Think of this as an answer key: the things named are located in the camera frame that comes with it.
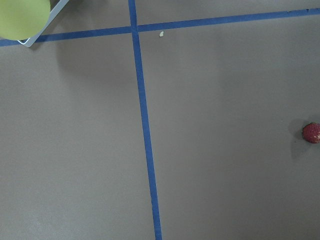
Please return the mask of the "white cup rack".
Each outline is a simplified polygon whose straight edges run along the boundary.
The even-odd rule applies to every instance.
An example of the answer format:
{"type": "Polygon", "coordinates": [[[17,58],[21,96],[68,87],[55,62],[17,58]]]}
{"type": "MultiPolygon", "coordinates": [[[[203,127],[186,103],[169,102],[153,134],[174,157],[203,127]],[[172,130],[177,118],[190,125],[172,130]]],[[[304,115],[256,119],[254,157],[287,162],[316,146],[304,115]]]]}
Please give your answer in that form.
{"type": "Polygon", "coordinates": [[[25,47],[30,48],[41,36],[41,34],[47,29],[51,22],[56,18],[56,16],[62,11],[62,9],[67,5],[68,2],[69,0],[50,0],[50,14],[47,23],[44,25],[42,30],[34,36],[31,36],[27,39],[17,40],[17,42],[25,47]]]}

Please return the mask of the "yellow cup on rack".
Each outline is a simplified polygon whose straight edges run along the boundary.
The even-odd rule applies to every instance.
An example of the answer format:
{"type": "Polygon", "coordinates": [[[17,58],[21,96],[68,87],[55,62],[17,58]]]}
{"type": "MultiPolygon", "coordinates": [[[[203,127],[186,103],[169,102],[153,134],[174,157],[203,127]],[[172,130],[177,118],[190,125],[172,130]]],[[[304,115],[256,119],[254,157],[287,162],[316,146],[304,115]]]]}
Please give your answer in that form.
{"type": "Polygon", "coordinates": [[[2,0],[0,2],[0,37],[25,40],[39,33],[51,12],[49,0],[2,0]]]}

